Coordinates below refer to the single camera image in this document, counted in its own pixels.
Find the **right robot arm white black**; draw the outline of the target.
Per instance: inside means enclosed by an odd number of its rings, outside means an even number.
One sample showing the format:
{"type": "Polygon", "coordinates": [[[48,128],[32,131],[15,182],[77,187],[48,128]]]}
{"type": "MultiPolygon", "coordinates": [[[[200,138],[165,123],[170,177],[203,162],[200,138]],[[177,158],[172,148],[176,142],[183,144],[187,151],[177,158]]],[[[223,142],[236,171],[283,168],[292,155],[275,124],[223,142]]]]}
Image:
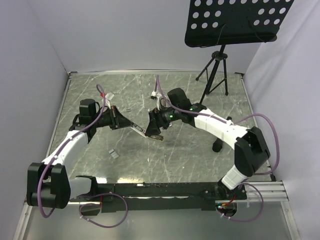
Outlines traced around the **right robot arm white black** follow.
{"type": "Polygon", "coordinates": [[[229,145],[234,150],[234,164],[219,181],[218,193],[223,199],[230,199],[236,193],[236,187],[253,176],[270,157],[262,131],[255,126],[236,125],[200,103],[192,104],[181,88],[175,88],[167,95],[171,106],[154,108],[148,113],[145,135],[160,135],[161,129],[166,130],[171,122],[181,120],[229,145]]]}

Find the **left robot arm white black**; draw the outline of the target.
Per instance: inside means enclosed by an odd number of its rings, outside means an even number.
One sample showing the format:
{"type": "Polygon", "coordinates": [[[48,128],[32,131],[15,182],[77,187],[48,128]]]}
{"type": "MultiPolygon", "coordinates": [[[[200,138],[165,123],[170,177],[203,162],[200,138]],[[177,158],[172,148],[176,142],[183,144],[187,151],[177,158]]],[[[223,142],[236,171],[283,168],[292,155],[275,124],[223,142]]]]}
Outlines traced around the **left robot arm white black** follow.
{"type": "Polygon", "coordinates": [[[69,179],[67,170],[78,153],[86,147],[98,128],[111,130],[129,128],[133,122],[123,116],[116,106],[101,107],[93,99],[84,99],[79,104],[79,114],[62,141],[51,155],[42,162],[33,162],[27,170],[26,202],[30,206],[63,209],[70,199],[83,196],[87,201],[99,195],[94,176],[78,175],[69,179]]]}

